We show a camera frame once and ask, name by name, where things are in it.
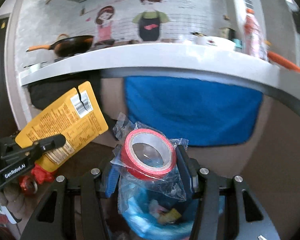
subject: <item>air vent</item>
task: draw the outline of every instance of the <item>air vent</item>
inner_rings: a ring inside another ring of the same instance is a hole
[[[252,0],[244,0],[244,3],[247,8],[253,9]]]

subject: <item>white bowl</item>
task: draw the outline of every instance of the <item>white bowl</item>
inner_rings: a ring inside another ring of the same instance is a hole
[[[225,38],[215,36],[197,36],[196,44],[214,46],[224,50],[234,50],[235,43]]]

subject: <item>yellow snack package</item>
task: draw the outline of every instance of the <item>yellow snack package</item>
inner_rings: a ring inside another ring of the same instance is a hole
[[[52,172],[76,154],[98,135],[108,130],[90,82],[72,88],[47,106],[17,135],[16,143],[24,148],[34,141],[63,134],[66,143],[59,149],[46,152],[35,163]]]

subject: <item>black apron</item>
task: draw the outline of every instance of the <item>black apron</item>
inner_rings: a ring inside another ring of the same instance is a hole
[[[139,20],[139,37],[143,41],[156,41],[160,34],[160,16],[157,12],[157,17],[152,19],[145,19],[144,12]]]

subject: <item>barcode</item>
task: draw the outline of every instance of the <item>barcode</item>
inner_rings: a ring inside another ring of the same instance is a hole
[[[80,118],[84,117],[86,114],[91,112],[93,110],[93,107],[91,105],[90,99],[88,97],[87,91],[81,92],[81,101],[79,99],[79,95],[76,94],[71,99],[71,102],[76,109],[78,115]]]

